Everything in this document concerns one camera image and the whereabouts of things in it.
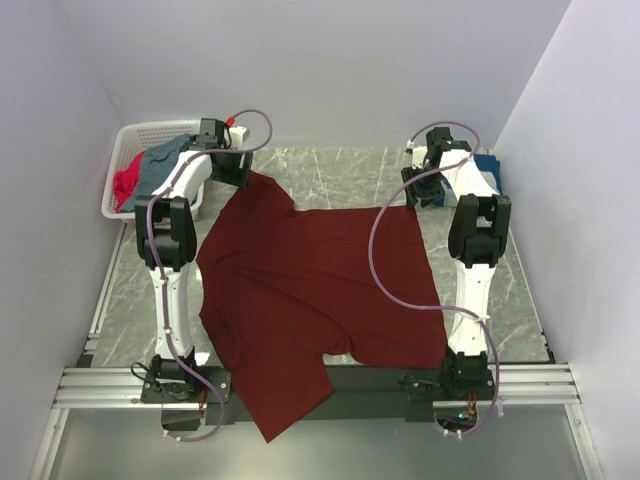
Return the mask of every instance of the white wall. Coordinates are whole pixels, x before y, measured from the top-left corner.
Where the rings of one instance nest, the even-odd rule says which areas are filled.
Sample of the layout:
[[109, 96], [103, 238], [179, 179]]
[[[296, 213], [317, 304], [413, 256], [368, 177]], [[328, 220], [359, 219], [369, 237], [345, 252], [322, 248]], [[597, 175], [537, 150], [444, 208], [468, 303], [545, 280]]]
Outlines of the white wall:
[[111, 256], [99, 198], [121, 121], [52, 2], [0, 2], [0, 62], [0, 478], [21, 479]]
[[492, 146], [569, 3], [57, 1], [125, 123], [255, 106], [279, 146], [404, 145], [446, 117]]
[[542, 321], [611, 479], [640, 417], [640, 4], [573, 0], [496, 150]]

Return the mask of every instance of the cable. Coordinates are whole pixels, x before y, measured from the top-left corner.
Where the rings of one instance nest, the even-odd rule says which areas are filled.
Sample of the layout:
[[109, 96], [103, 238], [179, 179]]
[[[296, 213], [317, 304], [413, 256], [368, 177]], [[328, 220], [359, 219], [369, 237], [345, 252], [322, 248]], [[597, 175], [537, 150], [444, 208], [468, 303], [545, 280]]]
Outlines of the cable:
[[185, 402], [193, 402], [196, 398], [198, 398], [199, 395], [202, 395], [202, 392], [207, 392], [206, 388], [203, 388], [202, 391], [198, 392], [197, 390], [194, 392], [191, 392], [191, 394], [189, 394], [189, 392], [180, 392], [180, 393], [173, 393], [171, 390], [169, 390], [168, 388], [165, 389], [165, 393], [167, 395], [169, 395], [171, 398], [173, 398], [176, 402], [180, 402], [180, 403], [185, 403]]
[[146, 366], [144, 366], [142, 363], [140, 363], [140, 362], [133, 362], [133, 363], [131, 364], [131, 367], [130, 367], [131, 375], [133, 375], [134, 377], [136, 377], [138, 380], [142, 380], [143, 382], [146, 382], [146, 381], [147, 381], [147, 379], [146, 379], [145, 377], [141, 377], [140, 375], [138, 375], [138, 374], [135, 372], [135, 370], [133, 369], [133, 367], [135, 367], [135, 366], [140, 367], [140, 368], [141, 368], [141, 369], [143, 369], [146, 373], [149, 373], [149, 369], [148, 369]]
[[458, 425], [463, 425], [465, 427], [473, 428], [476, 425], [476, 422], [473, 420], [466, 420], [463, 418], [458, 418], [455, 415], [438, 415], [438, 420], [444, 420], [450, 423], [457, 423]]
[[478, 135], [478, 132], [476, 132], [473, 128], [465, 125], [464, 123], [456, 122], [456, 121], [453, 121], [453, 120], [443, 120], [443, 121], [440, 121], [440, 122], [434, 122], [434, 123], [430, 123], [428, 125], [425, 125], [424, 127], [422, 127], [420, 130], [418, 130], [411, 137], [409, 142], [413, 142], [416, 139], [416, 137], [418, 135], [420, 135], [422, 132], [424, 132], [425, 130], [427, 130], [429, 128], [432, 128], [432, 127], [435, 127], [437, 125], [442, 125], [442, 124], [456, 125], [456, 126], [459, 126], [459, 127], [462, 127], [464, 129], [466, 129], [467, 131], [471, 132], [471, 134], [475, 137], [476, 144], [474, 145], [471, 153], [469, 153], [469, 155], [467, 157], [463, 158], [458, 163], [456, 163], [454, 165], [450, 165], [448, 167], [435, 168], [433, 170], [429, 170], [427, 172], [424, 172], [424, 173], [421, 173], [419, 175], [416, 175], [415, 177], [411, 178], [410, 180], [408, 180], [407, 182], [402, 184], [402, 186], [400, 186], [395, 191], [395, 193], [393, 195], [391, 195], [391, 198], [386, 203], [386, 205], [384, 205], [380, 209], [380, 212], [378, 212], [378, 216], [376, 217], [375, 221], [373, 222], [373, 227], [371, 227], [371, 234], [369, 235], [369, 246], [368, 246], [369, 269], [371, 270], [371, 275], [373, 276], [373, 280], [376, 282], [376, 285], [382, 291], [382, 293], [384, 293], [390, 300], [392, 300], [393, 302], [397, 303], [398, 305], [401, 305], [401, 306], [406, 307], [406, 308], [410, 308], [412, 310], [423, 310], [423, 311], [424, 310], [426, 310], [426, 311], [449, 310], [449, 311], [454, 311], [454, 312], [460, 312], [460, 313], [463, 313], [463, 314], [467, 315], [468, 317], [471, 317], [471, 319], [476, 321], [480, 325], [482, 330], [484, 331], [484, 334], [487, 337], [487, 341], [489, 342], [489, 346], [491, 347], [491, 351], [493, 352], [493, 358], [494, 358], [495, 367], [496, 367], [495, 389], [494, 389], [494, 392], [493, 392], [493, 398], [491, 400], [491, 404], [489, 405], [489, 409], [488, 409], [486, 415], [484, 415], [480, 419], [480, 421], [473, 428], [470, 428], [466, 432], [462, 432], [462, 435], [467, 435], [467, 434], [470, 434], [470, 433], [473, 433], [473, 432], [477, 431], [482, 425], [484, 425], [484, 423], [493, 414], [493, 411], [496, 408], [496, 404], [498, 403], [498, 389], [499, 389], [499, 385], [500, 385], [500, 361], [498, 359], [498, 349], [496, 348], [495, 342], [493, 341], [493, 338], [491, 337], [491, 332], [489, 331], [489, 327], [487, 327], [487, 325], [482, 321], [482, 319], [480, 318], [480, 316], [478, 314], [476, 314], [475, 312], [472, 312], [471, 310], [468, 310], [468, 309], [466, 309], [464, 307], [458, 307], [456, 305], [415, 305], [413, 303], [408, 303], [408, 302], [405, 302], [404, 300], [399, 299], [393, 293], [391, 293], [389, 290], [387, 290], [387, 288], [384, 286], [384, 284], [380, 280], [380, 277], [378, 277], [378, 272], [376, 272], [376, 267], [375, 267], [375, 264], [374, 264], [374, 261], [373, 261], [373, 243], [374, 243], [374, 240], [375, 240], [375, 237], [376, 237], [376, 232], [378, 230], [378, 225], [380, 224], [380, 220], [382, 220], [383, 215], [385, 214], [387, 209], [391, 206], [391, 204], [396, 199], [396, 197], [398, 195], [400, 195], [400, 193], [402, 193], [409, 185], [412, 185], [412, 184], [422, 180], [423, 178], [429, 177], [431, 175], [435, 175], [436, 173], [444, 172], [446, 170], [453, 170], [454, 168], [461, 167], [469, 159], [471, 159], [471, 157], [473, 157], [473, 155], [475, 155], [476, 152], [478, 151], [478, 149], [480, 148], [480, 135]]
[[[245, 113], [257, 113], [258, 115], [261, 115], [262, 118], [264, 118], [265, 121], [267, 122], [267, 125], [269, 126], [269, 134], [267, 135], [267, 139], [264, 142], [262, 142], [260, 145], [258, 145], [257, 147], [247, 148], [247, 149], [243, 149], [243, 150], [234, 150], [234, 153], [251, 153], [251, 152], [255, 152], [257, 150], [260, 150], [265, 145], [267, 145], [271, 141], [271, 137], [273, 137], [273, 124], [271, 123], [271, 119], [262, 110], [258, 110], [258, 109], [255, 109], [255, 108], [247, 108], [245, 110], [240, 110], [238, 113], [236, 113], [235, 115], [232, 115], [230, 118], [235, 120], [237, 117], [239, 117], [240, 115], [243, 115]], [[167, 346], [169, 347], [169, 351], [171, 352], [171, 355], [173, 356], [173, 358], [176, 361], [176, 363], [178, 365], [180, 365], [180, 367], [183, 370], [185, 370], [187, 373], [189, 373], [190, 375], [195, 377], [197, 380], [202, 382], [203, 385], [205, 385], [211, 392], [213, 392], [213, 394], [218, 398], [218, 401], [220, 402], [220, 417], [218, 418], [218, 423], [215, 425], [215, 427], [213, 427], [213, 430], [211, 430], [211, 431], [209, 431], [209, 432], [207, 432], [207, 433], [205, 433], [203, 435], [196, 436], [196, 437], [181, 437], [181, 436], [179, 436], [179, 435], [177, 435], [177, 434], [175, 434], [173, 432], [167, 432], [167, 435], [169, 435], [172, 438], [175, 438], [178, 441], [182, 441], [182, 442], [198, 442], [200, 440], [205, 440], [205, 439], [215, 435], [216, 432], [220, 429], [220, 427], [222, 427], [222, 424], [224, 422], [225, 406], [224, 406], [224, 398], [223, 398], [222, 394], [218, 391], [218, 389], [215, 388], [211, 384], [211, 382], [209, 382], [209, 380], [207, 380], [202, 375], [200, 375], [198, 372], [196, 372], [195, 370], [190, 368], [187, 364], [185, 364], [180, 359], [180, 357], [178, 356], [178, 353], [176, 352], [175, 345], [173, 344], [173, 341], [171, 340], [171, 326], [170, 326], [170, 323], [169, 323], [169, 298], [168, 298], [169, 297], [169, 292], [168, 292], [168, 287], [167, 287], [167, 276], [165, 275], [164, 265], [162, 264], [162, 260], [160, 260], [160, 254], [158, 253], [158, 246], [156, 245], [156, 240], [155, 240], [155, 237], [153, 236], [153, 215], [152, 215], [153, 214], [153, 207], [157, 203], [158, 200], [160, 200], [162, 197], [164, 197], [166, 194], [168, 194], [173, 189], [173, 187], [178, 182], [178, 179], [180, 178], [180, 176], [184, 173], [184, 171], [189, 166], [189, 164], [191, 162], [193, 162], [196, 158], [199, 158], [199, 157], [201, 157], [203, 155], [210, 155], [212, 153], [214, 153], [214, 154], [215, 153], [227, 153], [227, 151], [228, 150], [226, 150], [224, 148], [212, 148], [212, 149], [209, 149], [209, 150], [201, 150], [201, 151], [195, 152], [193, 155], [191, 155], [186, 160], [186, 162], [184, 162], [180, 166], [180, 168], [178, 169], [178, 171], [176, 172], [174, 177], [171, 179], [171, 181], [169, 182], [169, 187], [167, 187], [162, 192], [154, 195], [153, 198], [149, 201], [149, 205], [147, 206], [147, 212], [146, 212], [147, 235], [149, 236], [149, 247], [151, 249], [151, 254], [153, 255], [153, 260], [155, 261], [157, 268], [160, 270], [160, 280], [162, 281], [162, 288], [161, 288], [161, 293], [162, 293], [162, 317], [163, 317], [163, 323], [164, 323], [164, 333], [166, 335], [166, 340], [167, 340]]]

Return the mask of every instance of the dark red shirt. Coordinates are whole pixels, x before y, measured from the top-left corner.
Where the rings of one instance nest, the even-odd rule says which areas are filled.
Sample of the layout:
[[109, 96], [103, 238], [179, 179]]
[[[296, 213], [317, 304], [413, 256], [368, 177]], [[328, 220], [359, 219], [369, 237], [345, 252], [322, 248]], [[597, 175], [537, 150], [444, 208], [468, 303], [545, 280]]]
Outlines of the dark red shirt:
[[[440, 367], [442, 313], [396, 305], [371, 277], [367, 242], [378, 211], [299, 212], [275, 180], [252, 173], [200, 249], [202, 323], [267, 441], [333, 393], [323, 353]], [[387, 211], [374, 254], [392, 293], [439, 305], [415, 212]]]

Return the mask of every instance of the white plastic basket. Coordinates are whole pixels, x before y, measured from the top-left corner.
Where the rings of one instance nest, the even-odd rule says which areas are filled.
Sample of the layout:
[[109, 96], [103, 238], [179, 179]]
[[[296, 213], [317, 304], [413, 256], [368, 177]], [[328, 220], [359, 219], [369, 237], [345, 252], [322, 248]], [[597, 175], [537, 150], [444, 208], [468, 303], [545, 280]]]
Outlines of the white plastic basket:
[[[196, 134], [200, 130], [200, 120], [177, 120], [174, 122], [148, 122], [127, 125], [118, 132], [116, 143], [111, 154], [111, 163], [107, 173], [107, 182], [102, 195], [102, 214], [107, 218], [129, 221], [135, 218], [133, 212], [117, 213], [116, 197], [113, 194], [113, 176], [125, 170], [133, 158], [142, 150], [155, 147], [174, 139], [183, 133]], [[198, 217], [198, 209], [202, 205], [204, 186], [200, 185], [196, 201], [191, 205], [191, 216]]]

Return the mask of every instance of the gray marble table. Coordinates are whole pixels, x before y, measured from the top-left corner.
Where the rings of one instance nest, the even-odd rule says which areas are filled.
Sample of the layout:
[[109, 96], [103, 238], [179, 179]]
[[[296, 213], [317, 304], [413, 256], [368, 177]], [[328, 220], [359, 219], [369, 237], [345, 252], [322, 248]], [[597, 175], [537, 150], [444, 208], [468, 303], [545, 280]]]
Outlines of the gray marble table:
[[[276, 179], [298, 210], [382, 206], [401, 183], [400, 169], [409, 158], [401, 149], [275, 149], [256, 154], [253, 169]], [[214, 182], [205, 195], [196, 231], [199, 244], [235, 189]], [[395, 204], [404, 204], [400, 195]], [[447, 250], [453, 209], [427, 207], [418, 221], [440, 301], [452, 304], [456, 273]], [[100, 335], [93, 367], [147, 364], [154, 353], [155, 304], [149, 272], [136, 251], [135, 230], [127, 226], [109, 279], [107, 300], [100, 315]], [[208, 364], [219, 364], [199, 318], [202, 277], [193, 265], [189, 277], [189, 324], [197, 352], [210, 352]], [[501, 361], [547, 361], [544, 336], [510, 239], [493, 279], [489, 326]], [[445, 315], [447, 329], [451, 315]], [[327, 356], [327, 364], [355, 363], [350, 355]]]

